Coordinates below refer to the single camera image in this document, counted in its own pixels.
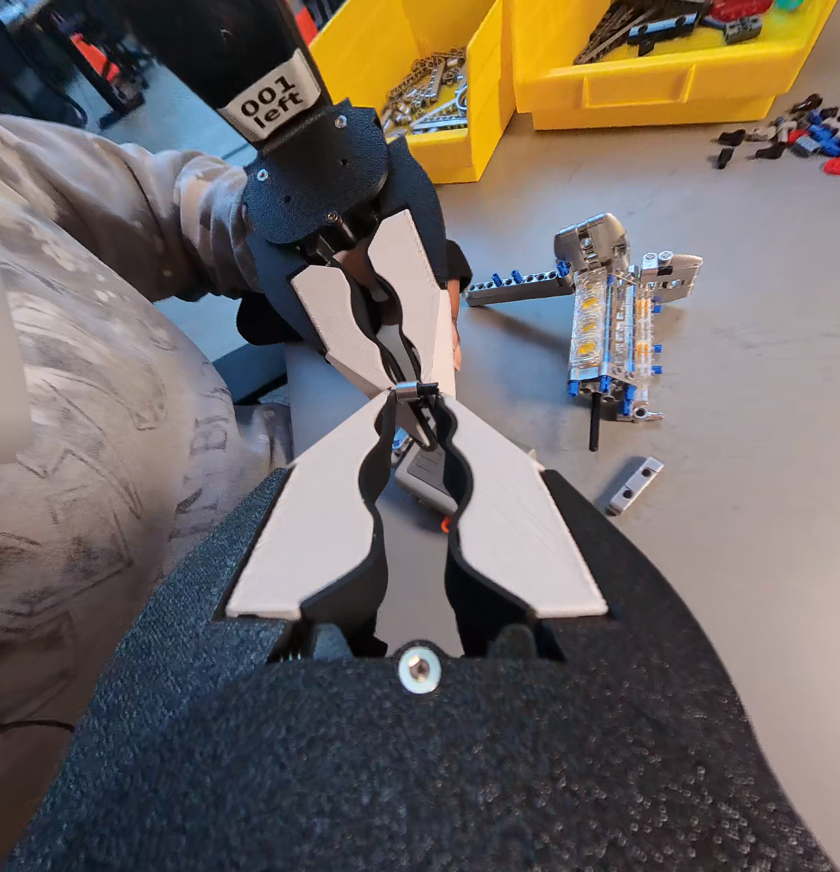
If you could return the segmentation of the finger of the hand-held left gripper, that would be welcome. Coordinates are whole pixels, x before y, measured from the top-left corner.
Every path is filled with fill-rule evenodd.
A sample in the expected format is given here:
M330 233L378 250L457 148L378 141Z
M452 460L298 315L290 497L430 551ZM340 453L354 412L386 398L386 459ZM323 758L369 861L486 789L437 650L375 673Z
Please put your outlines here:
M382 289L391 289L396 312L385 316L378 338L407 380L437 383L456 397L450 295L430 267L411 213L385 218L368 248Z
M378 301L334 266L307 266L291 285L327 362L352 385L376 396L410 380L410 350L393 297Z

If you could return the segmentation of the white three-hole beam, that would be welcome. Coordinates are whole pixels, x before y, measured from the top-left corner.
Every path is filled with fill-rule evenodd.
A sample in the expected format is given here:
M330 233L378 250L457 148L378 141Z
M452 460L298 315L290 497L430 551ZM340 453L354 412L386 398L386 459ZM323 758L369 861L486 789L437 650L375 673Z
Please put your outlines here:
M627 512L659 477L666 465L653 456L647 456L632 466L633 468L628 470L628 475L618 481L609 496L605 511L611 517L621 516Z

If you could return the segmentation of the black long connector pin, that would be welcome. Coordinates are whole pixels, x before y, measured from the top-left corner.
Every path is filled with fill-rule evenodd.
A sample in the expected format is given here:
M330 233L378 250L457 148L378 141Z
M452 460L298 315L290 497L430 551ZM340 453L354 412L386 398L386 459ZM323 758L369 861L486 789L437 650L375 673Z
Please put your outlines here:
M413 418L413 438L426 452L434 452L438 448L436 433L435 407L436 403L428 398L405 400L403 405Z

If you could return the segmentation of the person's left forearm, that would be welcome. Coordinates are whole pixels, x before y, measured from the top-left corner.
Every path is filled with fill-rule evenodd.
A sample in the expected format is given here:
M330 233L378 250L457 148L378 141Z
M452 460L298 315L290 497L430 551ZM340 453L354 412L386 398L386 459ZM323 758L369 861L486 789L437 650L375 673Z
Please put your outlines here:
M220 158L0 114L0 181L150 302L262 292L247 174Z

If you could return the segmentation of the scattered small coloured parts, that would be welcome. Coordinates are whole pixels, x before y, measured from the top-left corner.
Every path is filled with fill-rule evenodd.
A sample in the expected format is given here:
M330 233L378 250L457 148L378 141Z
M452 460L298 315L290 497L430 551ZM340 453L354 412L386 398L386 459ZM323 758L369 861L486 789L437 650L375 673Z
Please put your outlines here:
M840 107L812 93L752 128L720 133L714 143L717 150L708 161L717 170L726 169L740 147L750 147L748 160L773 161L786 154L822 160L823 173L840 178Z

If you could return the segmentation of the yellow plastic bin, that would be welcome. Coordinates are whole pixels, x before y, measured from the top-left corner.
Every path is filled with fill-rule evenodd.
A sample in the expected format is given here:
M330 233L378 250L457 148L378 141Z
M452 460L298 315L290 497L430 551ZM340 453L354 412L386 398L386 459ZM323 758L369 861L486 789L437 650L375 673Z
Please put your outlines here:
M311 44L335 102L384 112L388 93L414 61L467 50L468 126L409 135L436 185L479 181L516 109L512 2L349 1Z
M760 120L795 84L836 4L774 5L740 45L700 26L644 57L621 45L575 64L611 3L513 2L517 111L537 131Z

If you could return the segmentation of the heap of red black parts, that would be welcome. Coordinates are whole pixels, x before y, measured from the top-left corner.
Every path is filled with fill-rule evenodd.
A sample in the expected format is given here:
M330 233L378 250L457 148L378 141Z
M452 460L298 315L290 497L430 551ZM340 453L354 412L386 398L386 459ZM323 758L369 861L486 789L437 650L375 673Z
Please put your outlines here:
M657 45L691 36L697 28L721 34L727 46L760 36L772 10L793 13L803 1L618 1L611 2L575 56L573 64L597 63L622 46L637 49L638 57Z

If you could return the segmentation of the grey battery box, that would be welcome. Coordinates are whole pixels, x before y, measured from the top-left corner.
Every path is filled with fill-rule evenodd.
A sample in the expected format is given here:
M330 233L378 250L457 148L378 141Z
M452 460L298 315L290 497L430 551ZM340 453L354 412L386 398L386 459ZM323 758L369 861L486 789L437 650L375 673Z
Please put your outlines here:
M405 511L420 529L435 535L446 534L449 518L456 512L457 505L445 485L443 449L425 450L399 427L392 442L390 461L391 477L404 496Z

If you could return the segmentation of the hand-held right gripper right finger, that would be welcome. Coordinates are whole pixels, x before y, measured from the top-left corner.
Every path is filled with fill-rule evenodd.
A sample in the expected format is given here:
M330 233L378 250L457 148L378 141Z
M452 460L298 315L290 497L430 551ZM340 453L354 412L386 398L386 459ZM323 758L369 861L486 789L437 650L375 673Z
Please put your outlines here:
M436 435L455 501L445 593L461 635L607 616L609 605L553 493L562 479L456 398L441 396Z

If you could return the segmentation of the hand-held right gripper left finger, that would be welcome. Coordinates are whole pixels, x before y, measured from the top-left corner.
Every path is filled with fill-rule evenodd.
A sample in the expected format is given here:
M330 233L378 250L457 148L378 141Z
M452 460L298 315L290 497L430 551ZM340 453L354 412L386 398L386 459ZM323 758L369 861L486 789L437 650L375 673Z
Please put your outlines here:
M227 616L361 628L388 586L376 501L390 481L396 399L382 393L288 468L234 576Z

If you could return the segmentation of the toy engine model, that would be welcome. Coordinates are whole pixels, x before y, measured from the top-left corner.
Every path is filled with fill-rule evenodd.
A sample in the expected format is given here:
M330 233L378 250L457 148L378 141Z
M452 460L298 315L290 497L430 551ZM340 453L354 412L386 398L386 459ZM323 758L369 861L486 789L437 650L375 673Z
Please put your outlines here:
M665 305L689 297L703 259L661 250L633 263L628 234L611 213L561 229L553 248L554 269L493 274L462 295L471 308L573 298L567 390L570 398L589 397L588 448L597 452L603 408L631 423L662 417L648 403L653 380L662 373L654 319Z

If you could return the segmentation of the heap of dark small parts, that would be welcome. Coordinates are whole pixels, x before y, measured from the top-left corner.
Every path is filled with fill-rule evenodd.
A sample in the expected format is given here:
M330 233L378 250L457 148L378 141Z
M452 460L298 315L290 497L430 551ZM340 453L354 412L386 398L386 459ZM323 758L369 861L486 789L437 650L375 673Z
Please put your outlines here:
M414 60L405 78L388 91L381 125L387 139L458 132L468 127L466 47Z

